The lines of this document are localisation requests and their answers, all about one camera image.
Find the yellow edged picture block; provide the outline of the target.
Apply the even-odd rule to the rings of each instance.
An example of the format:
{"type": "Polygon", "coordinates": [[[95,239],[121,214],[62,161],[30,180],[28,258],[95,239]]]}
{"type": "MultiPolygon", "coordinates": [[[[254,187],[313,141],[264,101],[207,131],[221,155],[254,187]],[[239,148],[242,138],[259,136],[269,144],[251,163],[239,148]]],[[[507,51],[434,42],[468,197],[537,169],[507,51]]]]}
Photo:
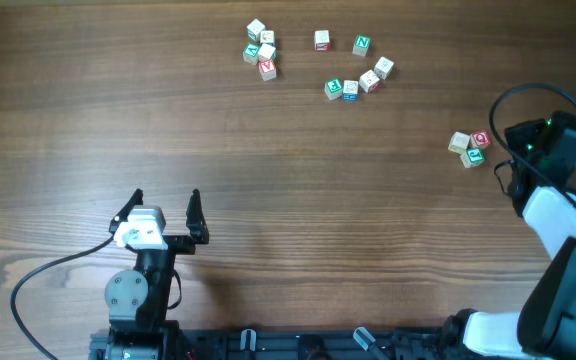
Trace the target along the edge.
{"type": "Polygon", "coordinates": [[[385,80],[394,68],[394,62],[382,56],[374,66],[374,73],[381,80],[385,80]]]}

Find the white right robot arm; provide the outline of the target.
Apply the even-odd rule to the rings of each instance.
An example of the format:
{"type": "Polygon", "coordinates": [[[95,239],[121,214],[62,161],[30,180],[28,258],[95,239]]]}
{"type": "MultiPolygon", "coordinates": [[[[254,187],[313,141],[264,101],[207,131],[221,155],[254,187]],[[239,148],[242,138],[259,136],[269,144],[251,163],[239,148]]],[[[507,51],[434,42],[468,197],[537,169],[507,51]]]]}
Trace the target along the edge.
{"type": "Polygon", "coordinates": [[[576,194],[565,185],[576,164],[576,116],[505,129],[513,156],[507,193],[541,239],[551,263],[518,313],[464,309],[437,333],[442,359],[576,359],[576,194]]]}

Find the yellow side picture block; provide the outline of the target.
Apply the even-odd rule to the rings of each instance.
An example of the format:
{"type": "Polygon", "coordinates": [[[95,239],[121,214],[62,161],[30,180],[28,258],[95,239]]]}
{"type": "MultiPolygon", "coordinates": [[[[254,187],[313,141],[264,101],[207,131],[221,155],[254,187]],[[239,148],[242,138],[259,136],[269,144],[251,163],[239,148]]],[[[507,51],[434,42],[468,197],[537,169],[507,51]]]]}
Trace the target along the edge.
{"type": "Polygon", "coordinates": [[[450,139],[448,150],[461,155],[468,150],[469,145],[470,145],[469,134],[455,132],[450,139]]]}

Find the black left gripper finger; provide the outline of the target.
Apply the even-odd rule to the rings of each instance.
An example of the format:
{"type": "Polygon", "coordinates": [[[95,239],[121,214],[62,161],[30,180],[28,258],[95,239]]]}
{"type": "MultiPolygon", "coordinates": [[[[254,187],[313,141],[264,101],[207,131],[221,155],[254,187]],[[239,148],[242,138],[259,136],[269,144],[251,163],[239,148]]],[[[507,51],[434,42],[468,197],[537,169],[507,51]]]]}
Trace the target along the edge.
{"type": "Polygon", "coordinates": [[[204,217],[201,194],[198,189],[192,191],[192,195],[189,199],[186,211],[186,227],[189,230],[189,236],[195,243],[209,243],[209,229],[204,217]]]}
{"type": "Polygon", "coordinates": [[[114,235],[119,228],[119,225],[128,220],[128,215],[135,206],[143,204],[143,191],[137,188],[126,204],[116,213],[109,224],[109,233],[114,235]]]}

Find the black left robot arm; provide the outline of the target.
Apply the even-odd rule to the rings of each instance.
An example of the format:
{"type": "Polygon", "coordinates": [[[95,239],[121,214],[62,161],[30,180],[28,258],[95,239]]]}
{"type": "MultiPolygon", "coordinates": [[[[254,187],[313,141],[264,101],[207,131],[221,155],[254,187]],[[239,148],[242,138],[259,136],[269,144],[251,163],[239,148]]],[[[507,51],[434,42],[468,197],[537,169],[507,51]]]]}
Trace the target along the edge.
{"type": "Polygon", "coordinates": [[[184,336],[179,323],[166,318],[180,302],[169,301],[171,285],[181,281],[175,270],[179,255],[193,255],[209,242],[200,191],[195,189],[186,210],[187,234],[166,235],[166,220],[158,206],[143,202],[135,190],[109,225],[112,239],[136,254],[130,270],[115,274],[105,288],[110,329],[96,353],[102,359],[183,359],[184,336]]]}

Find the green J letter block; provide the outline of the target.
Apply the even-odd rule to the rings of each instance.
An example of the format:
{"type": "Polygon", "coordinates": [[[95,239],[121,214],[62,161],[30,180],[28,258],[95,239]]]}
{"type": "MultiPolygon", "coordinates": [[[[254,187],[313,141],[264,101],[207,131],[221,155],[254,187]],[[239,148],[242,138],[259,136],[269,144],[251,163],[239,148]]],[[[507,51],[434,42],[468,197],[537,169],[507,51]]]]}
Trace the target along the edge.
{"type": "Polygon", "coordinates": [[[485,162],[484,152],[480,148],[467,149],[460,155],[465,168],[472,168],[485,162]]]}

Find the red letter wooden block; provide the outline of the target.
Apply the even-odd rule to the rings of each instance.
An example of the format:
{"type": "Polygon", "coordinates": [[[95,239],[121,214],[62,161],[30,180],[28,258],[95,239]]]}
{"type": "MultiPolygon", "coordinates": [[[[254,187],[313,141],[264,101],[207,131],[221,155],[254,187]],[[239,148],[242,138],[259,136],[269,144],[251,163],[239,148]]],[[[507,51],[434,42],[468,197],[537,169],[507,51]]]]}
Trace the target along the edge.
{"type": "Polygon", "coordinates": [[[485,130],[473,132],[470,135],[470,147],[485,149],[491,144],[490,136],[485,130]]]}

